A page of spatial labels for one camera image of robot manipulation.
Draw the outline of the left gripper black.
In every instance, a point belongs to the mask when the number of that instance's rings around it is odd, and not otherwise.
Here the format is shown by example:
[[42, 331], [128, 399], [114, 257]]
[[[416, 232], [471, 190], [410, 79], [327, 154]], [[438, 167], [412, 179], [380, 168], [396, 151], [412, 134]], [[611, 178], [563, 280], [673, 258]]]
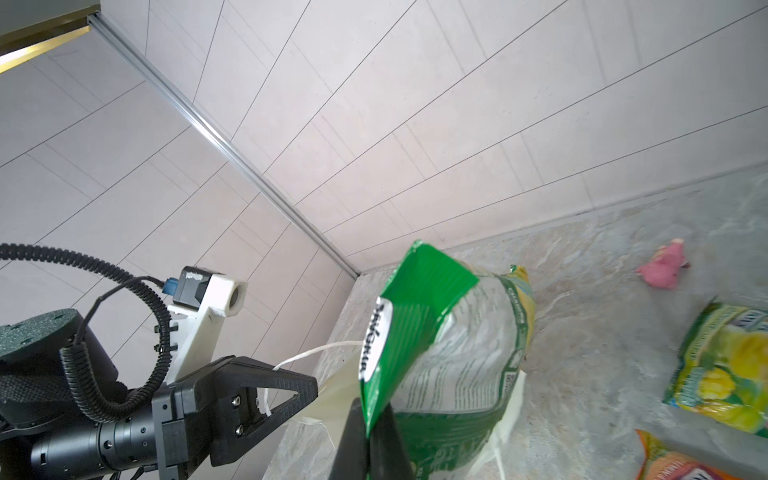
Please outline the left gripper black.
[[152, 400], [159, 478], [189, 479], [209, 453], [214, 467], [241, 459], [317, 396], [314, 377], [249, 357], [225, 358], [213, 386], [202, 376], [162, 386]]

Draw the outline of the green snack bag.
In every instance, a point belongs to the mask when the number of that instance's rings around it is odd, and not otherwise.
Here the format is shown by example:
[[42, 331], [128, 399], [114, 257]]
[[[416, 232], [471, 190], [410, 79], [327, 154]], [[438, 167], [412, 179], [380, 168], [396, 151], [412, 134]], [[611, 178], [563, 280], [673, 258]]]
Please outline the green snack bag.
[[362, 417], [394, 417], [418, 479], [463, 479], [520, 416], [536, 304], [527, 271], [497, 274], [414, 243], [378, 296], [360, 361]]

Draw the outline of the orange pink Fox's candy bag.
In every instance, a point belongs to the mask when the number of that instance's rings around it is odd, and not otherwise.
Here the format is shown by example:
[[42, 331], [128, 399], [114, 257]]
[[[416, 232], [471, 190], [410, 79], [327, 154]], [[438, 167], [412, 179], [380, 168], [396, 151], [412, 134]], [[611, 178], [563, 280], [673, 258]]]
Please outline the orange pink Fox's candy bag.
[[637, 480], [736, 480], [749, 476], [740, 467], [732, 466], [718, 457], [695, 453], [693, 450], [681, 451], [645, 430], [636, 429], [635, 433], [643, 450], [643, 458], [635, 476]]

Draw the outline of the yellow green Fox's candy bag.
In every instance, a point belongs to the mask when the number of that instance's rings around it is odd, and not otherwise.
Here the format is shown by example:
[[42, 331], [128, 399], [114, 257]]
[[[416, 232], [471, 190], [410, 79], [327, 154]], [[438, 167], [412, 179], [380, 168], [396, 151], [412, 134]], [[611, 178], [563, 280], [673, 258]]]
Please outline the yellow green Fox's candy bag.
[[767, 311], [710, 301], [678, 351], [663, 402], [767, 436]]

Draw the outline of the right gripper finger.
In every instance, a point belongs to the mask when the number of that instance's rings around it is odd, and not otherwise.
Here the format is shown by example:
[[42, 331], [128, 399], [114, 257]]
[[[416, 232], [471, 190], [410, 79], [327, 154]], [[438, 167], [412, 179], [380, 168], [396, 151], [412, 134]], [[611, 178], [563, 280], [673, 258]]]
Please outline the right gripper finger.
[[361, 400], [353, 400], [328, 479], [415, 479], [390, 405], [367, 434]]

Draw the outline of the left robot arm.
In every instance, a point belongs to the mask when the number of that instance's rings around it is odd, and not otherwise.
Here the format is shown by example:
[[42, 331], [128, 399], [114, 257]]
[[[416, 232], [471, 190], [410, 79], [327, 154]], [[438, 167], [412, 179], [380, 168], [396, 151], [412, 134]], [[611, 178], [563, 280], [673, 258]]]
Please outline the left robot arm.
[[1, 464], [8, 478], [100, 479], [123, 472], [187, 479], [231, 464], [318, 395], [315, 378], [247, 356], [214, 357], [245, 283], [187, 266], [168, 280], [136, 276], [61, 248], [3, 244], [5, 261], [64, 265], [129, 291], [155, 317], [157, 360], [128, 388], [91, 329], [67, 308], [1, 329]]

